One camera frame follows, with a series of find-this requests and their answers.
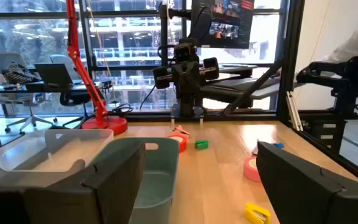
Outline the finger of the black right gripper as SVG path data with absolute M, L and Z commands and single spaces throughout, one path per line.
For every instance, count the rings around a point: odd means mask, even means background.
M 200 90 L 200 68 L 198 62 L 188 62 L 186 69 L 188 91 L 197 94 Z
M 173 75 L 173 82 L 176 87 L 176 94 L 177 96 L 183 96 L 184 88 L 183 85 L 185 84 L 185 76 L 186 76 L 186 63 L 179 63 L 172 66 L 172 75 Z

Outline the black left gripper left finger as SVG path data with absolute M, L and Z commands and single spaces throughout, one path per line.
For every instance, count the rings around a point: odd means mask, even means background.
M 24 192 L 31 224 L 128 224 L 145 167 L 134 141 L 46 188 Z

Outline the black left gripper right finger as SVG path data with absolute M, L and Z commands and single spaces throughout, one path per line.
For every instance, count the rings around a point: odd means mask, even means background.
M 323 168 L 270 143 L 257 143 L 257 169 L 281 224 L 326 224 L 333 197 L 344 187 Z

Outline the pink tape roll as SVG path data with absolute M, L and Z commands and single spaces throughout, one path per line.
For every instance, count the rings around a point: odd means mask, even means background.
M 255 156 L 244 160 L 243 175 L 254 182 L 261 182 Z

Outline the yellow stapler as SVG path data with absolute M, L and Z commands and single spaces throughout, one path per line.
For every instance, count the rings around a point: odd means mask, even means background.
M 252 224 L 270 224 L 271 214 L 263 207 L 254 203 L 247 203 L 244 209 L 244 215 Z

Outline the white clip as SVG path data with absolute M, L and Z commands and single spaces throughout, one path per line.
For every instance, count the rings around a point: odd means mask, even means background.
M 184 128 L 181 125 L 178 125 L 173 129 L 173 136 L 179 136 L 183 139 L 189 139 L 190 133 L 188 131 L 185 131 Z

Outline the orange tape roll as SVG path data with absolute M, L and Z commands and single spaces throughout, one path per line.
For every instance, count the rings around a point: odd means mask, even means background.
M 169 139 L 176 140 L 180 145 L 180 152 L 184 152 L 187 149 L 187 138 L 179 135 L 179 134 L 172 134 L 170 136 L 167 136 Z

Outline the teal plastic bin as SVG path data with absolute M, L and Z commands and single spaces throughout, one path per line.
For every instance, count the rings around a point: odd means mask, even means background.
M 121 138 L 109 142 L 93 160 L 100 161 L 124 152 L 136 141 L 156 144 L 157 148 L 145 151 L 144 174 L 129 224 L 169 224 L 180 153 L 178 141 L 169 138 Z

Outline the grey office desk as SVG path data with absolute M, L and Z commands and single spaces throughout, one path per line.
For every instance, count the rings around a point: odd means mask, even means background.
M 203 98 L 231 103 L 247 91 L 258 79 L 253 75 L 259 68 L 256 65 L 229 67 L 224 65 L 219 69 L 219 78 L 206 82 L 200 92 Z M 247 101 L 262 100 L 278 96 L 280 78 L 275 75 L 267 79 L 248 97 Z

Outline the black equipment cabinet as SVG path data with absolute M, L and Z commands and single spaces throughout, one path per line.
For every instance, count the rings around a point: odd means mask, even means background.
M 303 130 L 322 145 L 339 154 L 347 121 L 341 119 L 302 120 Z

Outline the black computer monitor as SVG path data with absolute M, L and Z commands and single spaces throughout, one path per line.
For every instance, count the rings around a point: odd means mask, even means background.
M 190 0 L 189 36 L 199 47 L 247 49 L 255 0 Z

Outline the red desk lamp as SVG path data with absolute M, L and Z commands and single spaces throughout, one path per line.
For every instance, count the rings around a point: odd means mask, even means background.
M 124 133 L 128 128 L 127 120 L 122 116 L 115 115 L 112 111 L 107 110 L 105 100 L 102 99 L 99 89 L 90 79 L 83 62 L 81 61 L 75 0 L 66 0 L 66 5 L 68 18 L 67 52 L 85 84 L 95 109 L 94 117 L 86 120 L 81 127 L 83 129 L 110 129 L 113 131 L 114 135 Z

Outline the aluminium extrusion bar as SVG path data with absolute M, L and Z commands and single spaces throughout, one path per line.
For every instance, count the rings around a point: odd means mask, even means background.
M 296 102 L 293 97 L 292 91 L 286 92 L 286 101 L 293 128 L 297 131 L 303 131 L 303 125 L 300 119 L 300 115 L 298 113 L 298 108 L 296 107 Z

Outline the clear plastic bin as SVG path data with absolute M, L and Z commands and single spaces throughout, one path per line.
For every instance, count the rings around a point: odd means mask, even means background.
M 83 169 L 114 139 L 110 129 L 48 129 L 0 148 L 0 186 L 48 187 Z

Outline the black office chair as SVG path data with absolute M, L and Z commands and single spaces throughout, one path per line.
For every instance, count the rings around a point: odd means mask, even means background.
M 66 70 L 71 78 L 72 81 L 74 80 L 81 80 L 80 75 L 78 72 L 73 68 L 72 61 L 69 57 L 61 54 L 53 54 L 50 56 L 50 59 L 53 63 L 63 63 L 66 67 Z M 76 128 L 80 128 L 81 125 L 89 118 L 87 110 L 86 110 L 86 104 L 91 101 L 90 96 L 87 94 L 87 92 L 72 92 L 72 93 L 62 93 L 60 95 L 60 104 L 63 106 L 77 106 L 77 105 L 83 105 L 84 109 L 84 115 L 76 118 L 72 121 L 69 121 L 67 123 L 64 123 L 62 126 L 66 127 L 67 125 L 71 123 L 75 123 L 79 121 L 79 124 L 76 126 Z

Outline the dark open laptop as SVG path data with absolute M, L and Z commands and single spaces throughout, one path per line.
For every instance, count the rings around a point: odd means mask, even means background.
M 34 66 L 41 79 L 48 86 L 69 87 L 73 85 L 63 63 L 36 63 Z

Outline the grey office chair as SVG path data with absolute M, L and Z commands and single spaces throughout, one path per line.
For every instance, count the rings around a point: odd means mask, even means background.
M 0 53 L 0 75 L 2 75 L 2 70 L 5 69 L 11 62 L 16 62 L 27 68 L 23 57 L 17 53 Z M 19 90 L 25 85 L 20 84 L 8 84 L 5 80 L 3 84 L 4 89 L 8 90 L 12 88 L 13 90 Z M 33 127 L 36 127 L 36 122 L 47 123 L 53 125 L 52 122 L 45 119 L 39 118 L 34 114 L 33 107 L 40 105 L 41 103 L 47 100 L 46 93 L 0 93 L 0 104 L 22 104 L 29 108 L 30 115 L 28 118 L 21 119 L 19 121 L 7 124 L 5 132 L 9 133 L 11 131 L 10 127 L 23 123 L 22 127 L 19 130 L 19 134 L 25 134 L 24 128 L 31 124 Z

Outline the striped bag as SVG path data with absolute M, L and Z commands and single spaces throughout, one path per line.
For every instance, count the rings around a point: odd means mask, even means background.
M 1 73 L 8 84 L 25 85 L 42 80 L 39 75 L 30 73 L 26 67 L 16 62 L 11 62 Z

